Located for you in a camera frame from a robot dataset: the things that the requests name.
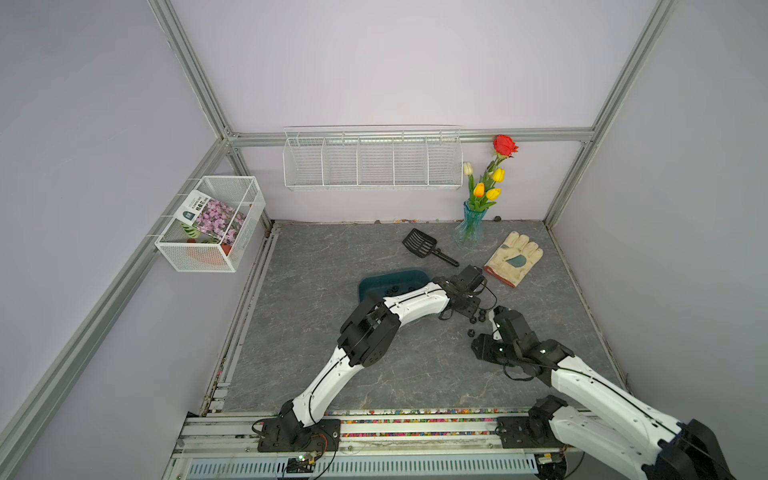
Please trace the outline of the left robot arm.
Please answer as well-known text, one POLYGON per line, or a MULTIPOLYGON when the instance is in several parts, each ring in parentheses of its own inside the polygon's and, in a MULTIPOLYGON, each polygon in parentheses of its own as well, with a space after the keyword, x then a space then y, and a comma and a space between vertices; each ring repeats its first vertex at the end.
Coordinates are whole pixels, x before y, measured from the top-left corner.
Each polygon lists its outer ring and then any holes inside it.
POLYGON ((481 268, 467 266, 457 275, 436 277, 396 296, 368 294, 340 328, 331 358, 309 386, 286 401, 277 416, 252 424, 258 451, 337 451, 341 422, 324 414, 344 386, 384 357, 401 327, 446 310, 474 317, 486 284, 481 268))

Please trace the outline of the teal plastic storage box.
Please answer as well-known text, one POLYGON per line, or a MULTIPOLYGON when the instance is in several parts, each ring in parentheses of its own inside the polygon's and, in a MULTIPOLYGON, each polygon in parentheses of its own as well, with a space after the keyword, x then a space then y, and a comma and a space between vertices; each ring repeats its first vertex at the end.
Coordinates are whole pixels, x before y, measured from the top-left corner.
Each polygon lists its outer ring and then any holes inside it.
POLYGON ((423 288, 430 282, 428 274, 420 269, 405 269, 369 276, 358 284, 358 300, 362 302, 367 296, 387 297, 385 291, 393 285, 401 285, 408 289, 407 293, 423 288))

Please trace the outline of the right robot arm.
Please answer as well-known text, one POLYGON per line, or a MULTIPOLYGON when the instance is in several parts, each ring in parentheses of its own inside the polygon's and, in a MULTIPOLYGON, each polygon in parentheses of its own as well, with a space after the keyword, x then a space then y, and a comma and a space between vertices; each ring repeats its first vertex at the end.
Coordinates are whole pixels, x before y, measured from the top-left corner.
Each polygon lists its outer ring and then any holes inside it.
POLYGON ((476 358, 522 371, 554 389, 529 411, 532 438, 554 438, 628 479, 731 479, 715 433, 682 422, 615 385, 557 340, 541 341, 524 316, 506 307, 482 310, 491 333, 471 343, 476 358))

